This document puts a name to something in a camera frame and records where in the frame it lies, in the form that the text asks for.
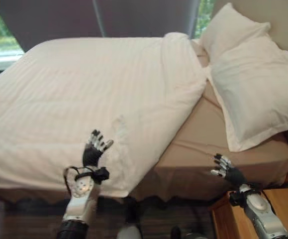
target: wooden nightstand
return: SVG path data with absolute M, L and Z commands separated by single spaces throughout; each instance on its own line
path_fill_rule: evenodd
M 264 190 L 276 214 L 288 231 L 288 188 Z M 229 204 L 229 193 L 209 208 L 217 239 L 257 239 L 258 236 L 241 207 Z

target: white pillow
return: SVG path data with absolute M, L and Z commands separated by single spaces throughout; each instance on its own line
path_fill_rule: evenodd
M 268 36 L 225 52 L 210 82 L 222 107 L 229 150 L 238 152 L 288 130 L 288 52 Z
M 207 51 L 210 62 L 240 43 L 266 35 L 269 22 L 258 23 L 238 13 L 229 2 L 210 21 L 200 37 L 200 43 Z

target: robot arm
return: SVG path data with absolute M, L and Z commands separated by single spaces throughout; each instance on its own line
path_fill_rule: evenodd
M 211 170 L 211 173 L 224 178 L 238 188 L 237 192 L 230 193 L 230 203 L 244 208 L 259 239 L 288 239 L 288 232 L 273 213 L 270 203 L 261 197 L 260 191 L 251 188 L 242 172 L 221 154 L 215 155 L 214 162 L 218 166 Z
M 65 169 L 64 179 L 71 200 L 63 216 L 58 239 L 86 238 L 95 215 L 101 182 L 109 178 L 105 167 L 97 167 L 98 161 L 112 144 L 113 140 L 104 143 L 100 131 L 94 130 L 85 145 L 83 167 Z

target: black cable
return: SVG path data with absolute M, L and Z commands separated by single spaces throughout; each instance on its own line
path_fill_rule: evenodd
M 84 169 L 84 168 L 87 168 L 88 170 L 90 170 L 90 172 L 87 172 L 87 173 L 80 173 L 79 172 L 79 169 Z M 67 175 L 68 175 L 68 172 L 70 169 L 74 169 L 78 174 L 77 176 L 75 176 L 75 181 L 77 181 L 79 178 L 83 178 L 83 177 L 86 177 L 86 176 L 92 176 L 94 174 L 94 170 L 92 170 L 91 168 L 89 167 L 74 167 L 74 166 L 71 166 L 71 167 L 68 167 L 64 170 L 64 173 L 63 173 L 63 177 L 64 177 L 64 182 L 65 182 L 65 186 L 71 196 L 71 190 L 70 190 L 70 187 L 69 187 L 69 184 L 68 184 L 68 178 L 67 178 Z
M 264 196 L 267 199 L 267 201 L 270 203 L 272 212 L 276 215 L 276 212 L 275 212 L 275 210 L 273 208 L 273 205 L 272 205 L 271 201 L 269 200 L 268 196 L 266 195 L 266 193 L 263 190 L 262 190 L 262 193 L 264 194 Z

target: white duvet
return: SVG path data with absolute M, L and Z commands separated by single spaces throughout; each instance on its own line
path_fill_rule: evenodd
M 0 188 L 66 190 L 93 129 L 102 195 L 125 197 L 157 162 L 201 97 L 206 78 L 191 41 L 76 38 L 37 45 L 0 74 Z

